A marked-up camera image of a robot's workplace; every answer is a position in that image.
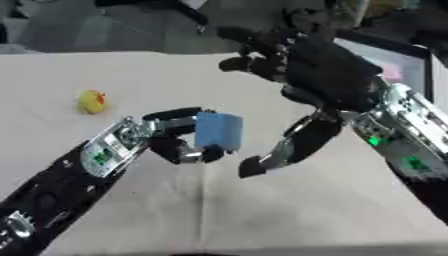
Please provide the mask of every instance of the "blue sponge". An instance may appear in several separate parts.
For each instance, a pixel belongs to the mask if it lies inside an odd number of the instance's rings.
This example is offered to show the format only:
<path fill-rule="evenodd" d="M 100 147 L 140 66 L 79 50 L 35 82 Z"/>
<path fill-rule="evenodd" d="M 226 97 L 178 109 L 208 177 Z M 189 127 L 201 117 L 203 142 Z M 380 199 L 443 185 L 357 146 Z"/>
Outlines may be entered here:
<path fill-rule="evenodd" d="M 218 145 L 224 150 L 241 147 L 243 119 L 228 114 L 200 112 L 196 120 L 196 148 Z"/>

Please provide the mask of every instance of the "chair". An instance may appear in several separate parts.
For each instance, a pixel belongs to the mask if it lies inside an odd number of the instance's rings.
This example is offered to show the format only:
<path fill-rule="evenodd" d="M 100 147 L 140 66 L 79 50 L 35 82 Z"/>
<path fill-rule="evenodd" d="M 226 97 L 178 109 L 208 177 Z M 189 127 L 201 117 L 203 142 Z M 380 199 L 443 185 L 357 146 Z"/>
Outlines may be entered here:
<path fill-rule="evenodd" d="M 149 8 L 164 8 L 178 11 L 198 24 L 197 28 L 199 33 L 203 33 L 206 26 L 209 24 L 207 16 L 181 0 L 95 0 L 95 6 L 101 9 L 116 5 L 135 4 L 147 4 Z"/>

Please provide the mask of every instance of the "table surface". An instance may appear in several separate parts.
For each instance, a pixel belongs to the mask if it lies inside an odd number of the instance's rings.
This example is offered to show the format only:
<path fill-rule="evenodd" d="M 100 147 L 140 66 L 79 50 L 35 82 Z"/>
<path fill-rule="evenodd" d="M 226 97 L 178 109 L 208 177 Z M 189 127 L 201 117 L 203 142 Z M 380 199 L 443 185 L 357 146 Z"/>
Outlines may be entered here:
<path fill-rule="evenodd" d="M 282 98 L 279 85 L 220 72 L 228 56 L 1 56 L 2 197 L 122 116 L 189 106 L 244 116 L 240 152 L 180 167 L 148 152 L 48 255 L 448 241 L 448 228 L 348 128 L 300 164 L 239 180 L 239 162 L 268 152 L 312 109 Z M 104 91 L 111 108 L 78 113 L 87 89 Z"/>

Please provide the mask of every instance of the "pink object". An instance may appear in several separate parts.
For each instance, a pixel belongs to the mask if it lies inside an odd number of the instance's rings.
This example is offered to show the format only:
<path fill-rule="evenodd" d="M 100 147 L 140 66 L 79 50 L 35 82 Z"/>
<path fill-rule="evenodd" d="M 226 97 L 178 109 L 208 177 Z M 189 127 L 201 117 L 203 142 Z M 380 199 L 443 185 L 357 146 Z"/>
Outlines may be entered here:
<path fill-rule="evenodd" d="M 401 67 L 393 64 L 388 63 L 381 60 L 371 59 L 368 58 L 370 62 L 372 62 L 375 65 L 380 66 L 383 69 L 383 76 L 386 80 L 392 83 L 398 83 L 403 80 L 403 75 L 401 73 Z"/>

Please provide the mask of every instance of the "robotic hand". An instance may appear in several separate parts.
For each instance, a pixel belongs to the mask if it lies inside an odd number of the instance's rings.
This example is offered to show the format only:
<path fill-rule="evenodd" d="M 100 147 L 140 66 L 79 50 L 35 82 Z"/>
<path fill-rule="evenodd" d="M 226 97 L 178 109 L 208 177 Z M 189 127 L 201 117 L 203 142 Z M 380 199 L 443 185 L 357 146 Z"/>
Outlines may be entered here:
<path fill-rule="evenodd" d="M 126 117 L 54 161 L 0 203 L 0 255 L 40 254 L 147 149 L 174 164 L 223 157 L 221 146 L 193 149 L 180 138 L 195 132 L 203 113 L 214 114 L 185 108 L 146 115 L 141 123 Z"/>
<path fill-rule="evenodd" d="M 342 111 L 366 112 L 380 101 L 380 90 L 372 81 L 381 68 L 331 42 L 296 29 L 260 34 L 222 27 L 218 33 L 243 45 L 240 57 L 221 62 L 223 71 L 251 72 L 284 83 L 283 96 L 316 107 L 312 115 L 284 133 L 271 153 L 245 160 L 240 165 L 240 177 L 263 174 L 307 158 L 339 134 L 344 124 Z"/>
<path fill-rule="evenodd" d="M 317 109 L 287 130 L 270 154 L 244 161 L 241 177 L 297 163 L 350 124 L 410 191 L 448 224 L 445 113 L 408 86 L 377 76 L 379 67 L 298 30 L 255 33 L 224 27 L 219 35 L 243 45 L 240 57 L 221 63 L 223 71 L 251 72 L 282 82 L 283 96 Z"/>

